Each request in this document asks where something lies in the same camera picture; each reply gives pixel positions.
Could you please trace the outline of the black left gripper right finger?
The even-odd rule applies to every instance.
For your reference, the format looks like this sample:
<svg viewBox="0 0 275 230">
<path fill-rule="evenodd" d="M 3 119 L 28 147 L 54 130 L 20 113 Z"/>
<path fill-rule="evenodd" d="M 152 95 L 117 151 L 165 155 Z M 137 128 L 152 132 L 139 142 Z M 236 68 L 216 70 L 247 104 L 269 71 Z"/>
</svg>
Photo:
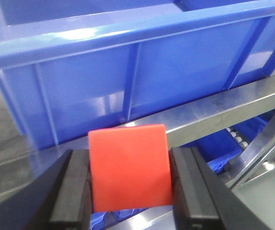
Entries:
<svg viewBox="0 0 275 230">
<path fill-rule="evenodd" d="M 178 230 L 267 230 L 195 148 L 169 152 L 173 216 Z"/>
</svg>

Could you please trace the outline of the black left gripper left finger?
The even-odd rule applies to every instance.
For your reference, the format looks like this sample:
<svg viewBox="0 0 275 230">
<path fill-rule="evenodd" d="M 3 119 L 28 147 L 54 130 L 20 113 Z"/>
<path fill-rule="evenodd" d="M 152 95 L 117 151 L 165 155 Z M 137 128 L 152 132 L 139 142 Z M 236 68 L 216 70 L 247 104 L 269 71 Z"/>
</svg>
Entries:
<svg viewBox="0 0 275 230">
<path fill-rule="evenodd" d="M 91 216 L 89 150 L 70 151 L 66 172 L 58 191 L 39 210 L 30 230 L 87 230 Z"/>
</svg>

